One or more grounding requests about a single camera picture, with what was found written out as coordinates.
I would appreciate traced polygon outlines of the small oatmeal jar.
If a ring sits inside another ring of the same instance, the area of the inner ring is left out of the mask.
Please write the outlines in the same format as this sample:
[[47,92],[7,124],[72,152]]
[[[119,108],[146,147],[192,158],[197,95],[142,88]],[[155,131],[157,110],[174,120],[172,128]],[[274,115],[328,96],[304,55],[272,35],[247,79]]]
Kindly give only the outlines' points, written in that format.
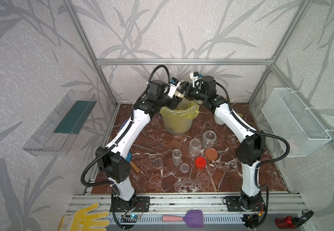
[[179,166],[182,163],[182,152],[179,149],[172,151],[172,162],[175,166]]

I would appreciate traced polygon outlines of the red-lidded oatmeal jar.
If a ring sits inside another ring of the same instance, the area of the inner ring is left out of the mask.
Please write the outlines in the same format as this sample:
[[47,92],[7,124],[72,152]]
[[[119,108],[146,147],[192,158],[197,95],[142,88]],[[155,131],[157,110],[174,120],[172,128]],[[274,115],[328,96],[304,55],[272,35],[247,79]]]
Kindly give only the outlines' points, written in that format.
[[189,143],[189,154],[192,157],[198,157],[201,151],[201,141],[197,138],[194,138]]

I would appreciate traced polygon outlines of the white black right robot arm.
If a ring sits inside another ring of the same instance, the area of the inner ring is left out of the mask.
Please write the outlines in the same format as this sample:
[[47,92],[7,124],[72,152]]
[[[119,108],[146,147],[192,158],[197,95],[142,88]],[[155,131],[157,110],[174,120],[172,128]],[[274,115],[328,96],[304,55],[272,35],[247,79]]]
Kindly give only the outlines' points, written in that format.
[[[262,200],[259,185],[259,169],[261,166],[280,161],[290,153],[289,142],[280,136],[257,131],[246,123],[232,108],[227,89],[212,76],[203,76],[193,83],[183,82],[179,91],[188,100],[199,100],[211,111],[220,125],[226,125],[237,137],[240,145],[236,150],[236,158],[242,165],[243,182],[240,206],[245,211],[252,211]],[[281,141],[285,152],[280,157],[261,161],[266,138]]]

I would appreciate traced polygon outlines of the brown jar lid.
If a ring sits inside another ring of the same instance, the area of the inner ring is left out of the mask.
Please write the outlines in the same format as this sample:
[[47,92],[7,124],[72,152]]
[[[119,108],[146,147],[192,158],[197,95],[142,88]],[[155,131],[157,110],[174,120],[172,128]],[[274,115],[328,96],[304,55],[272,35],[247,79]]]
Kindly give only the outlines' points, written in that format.
[[208,161],[216,161],[219,158],[219,154],[218,151],[214,148],[208,148],[205,151],[205,158]]

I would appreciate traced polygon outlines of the clear plastic jar lid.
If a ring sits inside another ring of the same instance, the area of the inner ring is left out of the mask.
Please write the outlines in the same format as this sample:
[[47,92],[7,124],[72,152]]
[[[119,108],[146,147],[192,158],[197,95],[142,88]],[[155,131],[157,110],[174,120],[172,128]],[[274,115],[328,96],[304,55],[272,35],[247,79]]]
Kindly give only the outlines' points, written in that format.
[[164,165],[164,161],[163,161],[163,159],[162,158],[155,158],[154,160],[153,160],[153,167],[155,168],[155,169],[161,169],[162,167],[163,167],[163,165]]
[[189,170],[190,170],[190,167],[189,167],[188,164],[186,164],[186,163],[182,163],[182,164],[180,165],[180,171],[181,171],[182,173],[188,173]]

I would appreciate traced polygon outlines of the brown-lidded oatmeal jar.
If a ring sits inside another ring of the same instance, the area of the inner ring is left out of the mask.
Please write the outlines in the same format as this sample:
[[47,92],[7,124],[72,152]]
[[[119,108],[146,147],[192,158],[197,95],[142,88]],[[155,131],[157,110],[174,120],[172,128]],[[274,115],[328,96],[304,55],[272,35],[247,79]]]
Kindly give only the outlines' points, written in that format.
[[202,137],[202,145],[205,148],[212,148],[217,140],[217,135],[214,131],[206,131]]

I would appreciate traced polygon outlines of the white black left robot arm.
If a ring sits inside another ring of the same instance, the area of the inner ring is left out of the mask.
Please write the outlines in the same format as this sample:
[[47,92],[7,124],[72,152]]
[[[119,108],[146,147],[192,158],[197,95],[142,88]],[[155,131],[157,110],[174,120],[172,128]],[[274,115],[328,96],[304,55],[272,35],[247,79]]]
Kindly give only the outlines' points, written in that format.
[[[130,117],[120,133],[105,147],[98,147],[96,158],[91,161],[81,174],[80,181],[86,187],[109,184],[111,193],[111,208],[129,211],[136,207],[137,194],[129,178],[131,164],[126,160],[129,150],[143,128],[159,113],[163,107],[174,109],[181,101],[175,96],[179,81],[170,76],[164,64],[153,69],[149,76],[147,88],[131,108]],[[99,164],[107,180],[98,183],[86,181],[85,176],[95,165]]]

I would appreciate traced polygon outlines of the glass jar with oatmeal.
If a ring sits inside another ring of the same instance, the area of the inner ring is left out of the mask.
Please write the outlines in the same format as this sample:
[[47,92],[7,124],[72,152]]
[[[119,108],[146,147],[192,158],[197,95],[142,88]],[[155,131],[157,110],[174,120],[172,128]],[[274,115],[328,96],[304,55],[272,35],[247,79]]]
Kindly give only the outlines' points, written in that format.
[[175,93],[174,93],[174,95],[175,95],[176,97],[179,97],[180,99],[183,99],[184,96],[185,96],[185,94],[179,92],[179,90],[176,90]]

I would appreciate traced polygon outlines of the red jar lid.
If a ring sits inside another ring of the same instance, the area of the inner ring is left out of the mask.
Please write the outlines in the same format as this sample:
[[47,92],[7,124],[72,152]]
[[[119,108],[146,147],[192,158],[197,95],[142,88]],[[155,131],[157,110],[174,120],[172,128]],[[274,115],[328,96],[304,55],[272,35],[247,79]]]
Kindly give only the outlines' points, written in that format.
[[206,167],[206,159],[204,157],[197,157],[195,159],[195,167],[197,169],[204,169]]

